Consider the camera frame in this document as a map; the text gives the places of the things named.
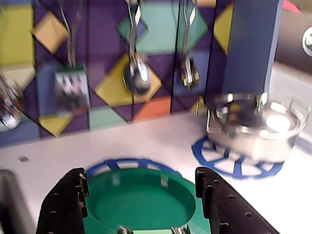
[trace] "hanging utensil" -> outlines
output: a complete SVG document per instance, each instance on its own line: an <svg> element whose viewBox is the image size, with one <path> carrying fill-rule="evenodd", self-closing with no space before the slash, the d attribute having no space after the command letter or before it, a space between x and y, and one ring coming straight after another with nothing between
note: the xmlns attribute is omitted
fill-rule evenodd
<svg viewBox="0 0 312 234"><path fill-rule="evenodd" d="M129 58L130 62L125 67L123 81L126 87L135 95L146 94L152 85L151 73L148 66L138 58L136 52L137 26L141 19L142 1L138 0L136 5L135 17L132 19L130 0L125 0L128 7L130 19L130 42Z"/></svg>
<svg viewBox="0 0 312 234"><path fill-rule="evenodd" d="M88 77L82 65L76 66L76 33L82 20L83 2L79 0L79 8L70 29L64 13L64 1L60 0L59 9L68 32L67 60L69 68L62 67L55 73L55 91L58 113L81 114L90 106Z"/></svg>
<svg viewBox="0 0 312 234"><path fill-rule="evenodd" d="M193 89L198 86L199 81L199 73L195 67L194 60L189 58L188 50L187 50L187 42L190 33L190 27L194 22L196 11L197 11L197 0L195 0L192 12L190 17L187 18L186 15L186 7L187 7L187 0L184 0L183 4L183 15L185 19L185 33L184 33L184 41L183 41L183 62L182 62L182 69L181 69L181 79L184 87L188 89Z"/></svg>
<svg viewBox="0 0 312 234"><path fill-rule="evenodd" d="M16 128L24 110L23 93L18 85L11 84L0 75L0 132Z"/></svg>

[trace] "orange triangle tile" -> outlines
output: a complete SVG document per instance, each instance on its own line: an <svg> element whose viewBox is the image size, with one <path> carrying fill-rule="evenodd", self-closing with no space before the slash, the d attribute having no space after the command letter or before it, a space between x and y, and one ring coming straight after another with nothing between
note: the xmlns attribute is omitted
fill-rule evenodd
<svg viewBox="0 0 312 234"><path fill-rule="evenodd" d="M170 114L171 97L154 98L145 103L133 118L133 122Z"/></svg>

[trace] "green diamond tile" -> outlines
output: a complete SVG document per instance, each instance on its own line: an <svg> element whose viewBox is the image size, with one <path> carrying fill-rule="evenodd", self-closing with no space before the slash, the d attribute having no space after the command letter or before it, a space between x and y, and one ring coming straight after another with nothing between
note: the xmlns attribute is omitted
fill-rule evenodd
<svg viewBox="0 0 312 234"><path fill-rule="evenodd" d="M127 124L114 110L109 107L89 111L90 130L98 130Z"/></svg>
<svg viewBox="0 0 312 234"><path fill-rule="evenodd" d="M142 19L148 32L136 43L136 50L143 54L172 54L176 48L178 19L177 2L144 2ZM119 34L129 42L130 23L128 17L118 26Z"/></svg>
<svg viewBox="0 0 312 234"><path fill-rule="evenodd" d="M192 11L192 4L187 7L187 14ZM182 51L184 39L184 16L183 6L178 2L145 2L142 7L142 19L148 27L148 31L139 38L136 49L139 53L148 55L173 54L176 49L177 22L180 17L178 33L178 50ZM117 28L119 34L129 42L130 22L128 17ZM206 34L208 25L199 11L190 28L188 48L193 48Z"/></svg>

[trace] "silver ladle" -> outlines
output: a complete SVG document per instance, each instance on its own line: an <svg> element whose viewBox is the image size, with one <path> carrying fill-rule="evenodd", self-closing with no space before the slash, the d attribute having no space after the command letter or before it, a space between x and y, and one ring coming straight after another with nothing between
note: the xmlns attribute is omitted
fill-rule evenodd
<svg viewBox="0 0 312 234"><path fill-rule="evenodd" d="M186 15L186 4L187 0L184 0L183 4L183 14L185 19L185 33L184 33L184 42L183 42L183 62L182 62L182 70L181 70L181 79L184 87L188 89L193 89L198 86L199 81L199 73L195 67L194 60L190 59L187 51L187 41L189 37L190 26L193 24L196 9L197 9L197 0L195 0L194 7L190 14L190 17L187 18Z"/></svg>
<svg viewBox="0 0 312 234"><path fill-rule="evenodd" d="M125 67L123 73L123 81L126 87L135 95L146 94L152 85L151 73L148 66L142 62L136 55L137 26L141 18L141 0L138 0L135 22L131 15L130 0L125 0L128 6L130 18L130 42L129 42L129 58L130 62Z"/></svg>

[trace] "small sticker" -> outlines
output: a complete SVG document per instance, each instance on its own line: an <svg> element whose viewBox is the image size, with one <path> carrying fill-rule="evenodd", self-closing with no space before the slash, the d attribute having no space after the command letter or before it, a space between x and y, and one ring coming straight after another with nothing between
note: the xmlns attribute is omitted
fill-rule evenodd
<svg viewBox="0 0 312 234"><path fill-rule="evenodd" d="M113 176L113 181L112 181L112 183L113 183L114 186L120 185L120 178L119 178L118 175L114 175L114 176Z"/></svg>
<svg viewBox="0 0 312 234"><path fill-rule="evenodd" d="M168 187L169 179L166 176L160 178L160 184L162 187Z"/></svg>

